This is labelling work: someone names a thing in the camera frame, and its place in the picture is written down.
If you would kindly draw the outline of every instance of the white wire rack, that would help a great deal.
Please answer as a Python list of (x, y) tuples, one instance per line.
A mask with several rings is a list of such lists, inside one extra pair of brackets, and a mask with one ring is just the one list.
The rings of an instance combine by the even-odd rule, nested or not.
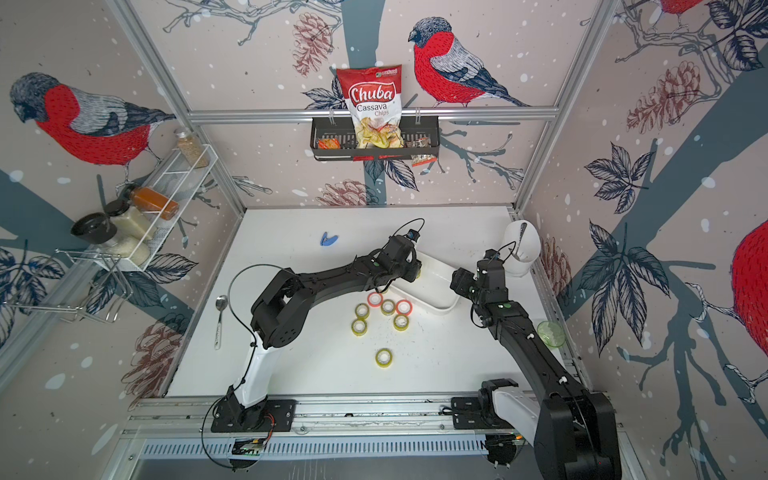
[(70, 296), (69, 302), (51, 303), (48, 296), (38, 305), (26, 303), (22, 292), (34, 285), (41, 284), (41, 273), (54, 260), (51, 256), (48, 261), (38, 269), (34, 276), (30, 276), (27, 282), (18, 289), (16, 296), (8, 302), (8, 306), (21, 310), (22, 313), (32, 311), (60, 313), (59, 319), (72, 323), (82, 319), (93, 320), (99, 323), (115, 323), (118, 320), (120, 308), (125, 300), (133, 295), (133, 289), (125, 275), (118, 268), (119, 255), (110, 255), (97, 251), (74, 252), (69, 250), (56, 250), (56, 253), (64, 253), (74, 264), (78, 261), (98, 263), (106, 272), (96, 273), (92, 280)]
[[(118, 262), (120, 270), (124, 272), (143, 272), (147, 269), (147, 266), (152, 262), (160, 248), (162, 248), (165, 240), (168, 238), (168, 234), (174, 229), (176, 222), (181, 218), (187, 205), (194, 199), (200, 185), (218, 160), (219, 156), (216, 155), (214, 148), (208, 144), (204, 145), (203, 153), (200, 154), (193, 164), (177, 148), (171, 151), (168, 158), (160, 164), (143, 185), (168, 199), (161, 209), (144, 212), (144, 215), (150, 218), (151, 226), (157, 227), (157, 230), (152, 237), (145, 233), (141, 238), (141, 242), (137, 244), (133, 251), (126, 255), (125, 258), (120, 259)], [(179, 204), (178, 210), (171, 218), (165, 220), (161, 214), (166, 211), (172, 202)], [(136, 249), (142, 243), (149, 247), (150, 256), (143, 263), (137, 265), (132, 259)]]

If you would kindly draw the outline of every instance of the red bird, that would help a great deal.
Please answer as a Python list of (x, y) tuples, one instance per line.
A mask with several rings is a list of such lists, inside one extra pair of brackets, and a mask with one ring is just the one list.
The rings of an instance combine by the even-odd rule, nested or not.
[(67, 152), (96, 165), (123, 165), (144, 149), (152, 131), (176, 116), (112, 95), (89, 94), (51, 75), (30, 73), (11, 87), (19, 119), (33, 119)]
[(451, 33), (444, 18), (428, 17), (413, 27), (408, 41), (413, 47), (416, 80), (437, 103), (464, 104), (476, 98), (503, 98), (519, 107), (526, 104), (513, 98), (491, 77), (482, 60), (468, 52)]
[[(702, 322), (707, 315), (707, 309), (739, 320), (758, 347), (768, 355), (768, 221), (752, 230), (736, 248), (731, 265), (731, 288), (733, 289), (733, 307), (723, 308), (714, 306), (704, 299), (701, 286), (688, 283), (699, 293), (703, 312), (696, 318)], [(725, 365), (733, 370), (750, 391), (744, 402), (755, 403), (755, 388), (768, 379), (768, 371), (754, 380), (748, 380), (739, 369), (733, 365)]]
[[(688, 10), (691, 10), (696, 5), (699, 5), (701, 2), (703, 2), (703, 0), (640, 0), (638, 3), (627, 7), (627, 10), (631, 8), (637, 8), (647, 2), (658, 4), (661, 7), (661, 11), (663, 13), (674, 13), (677, 15), (677, 28), (675, 28), (672, 32), (674, 33), (678, 30), (681, 30), (682, 28), (688, 28), (688, 25), (683, 25), (683, 22), (680, 20), (680, 16)], [(659, 18), (657, 18), (654, 24), (650, 27), (651, 30), (656, 30), (656, 24), (659, 22)]]

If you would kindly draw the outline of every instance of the spice jar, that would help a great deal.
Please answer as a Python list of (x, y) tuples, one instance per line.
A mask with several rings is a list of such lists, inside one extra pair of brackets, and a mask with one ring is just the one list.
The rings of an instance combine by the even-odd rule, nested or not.
[(193, 134), (186, 128), (178, 128), (174, 131), (178, 141), (176, 145), (179, 150), (194, 168), (203, 168), (208, 166), (208, 155), (203, 154), (205, 147), (200, 143), (200, 139), (197, 135)]
[(139, 187), (131, 185), (126, 187), (128, 198), (134, 203), (137, 209), (142, 212), (160, 213), (163, 220), (171, 220), (176, 212), (179, 211), (179, 203), (169, 200), (163, 194), (152, 190), (149, 187)]
[(151, 227), (149, 219), (125, 199), (111, 201), (104, 208), (104, 212), (109, 215), (109, 220), (118, 230), (139, 240), (148, 242), (157, 232), (157, 227)]
[(94, 244), (105, 253), (128, 258), (138, 266), (146, 262), (150, 256), (149, 247), (138, 239), (119, 231), (104, 213), (82, 217), (74, 222), (70, 233)]

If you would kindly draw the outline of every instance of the spoon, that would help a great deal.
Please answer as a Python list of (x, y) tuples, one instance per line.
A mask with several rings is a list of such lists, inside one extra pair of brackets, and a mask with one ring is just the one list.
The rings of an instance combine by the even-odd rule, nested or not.
[(221, 348), (221, 314), (224, 309), (230, 304), (230, 300), (226, 295), (219, 295), (216, 297), (216, 310), (219, 310), (219, 322), (216, 324), (216, 339), (214, 340), (214, 349)]

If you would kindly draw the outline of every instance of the black metal basket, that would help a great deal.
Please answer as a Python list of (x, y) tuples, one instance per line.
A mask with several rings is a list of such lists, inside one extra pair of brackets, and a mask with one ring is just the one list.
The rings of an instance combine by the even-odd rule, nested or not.
[[(404, 147), (404, 148), (344, 148), (344, 145), (355, 145), (355, 128), (352, 118), (336, 118), (336, 124), (332, 124), (328, 117), (314, 117), (312, 119), (312, 137), (310, 148), (318, 161), (351, 161), (356, 157), (361, 160), (385, 160), (410, 159), (412, 155), (434, 155), (440, 150), (440, 133), (437, 117), (420, 117), (419, 124), (416, 117), (402, 117), (400, 119), (400, 134), (405, 142), (416, 141), (419, 138), (428, 137), (429, 147)], [(323, 150), (317, 147), (317, 141), (322, 138), (335, 138), (342, 146), (340, 149)]]

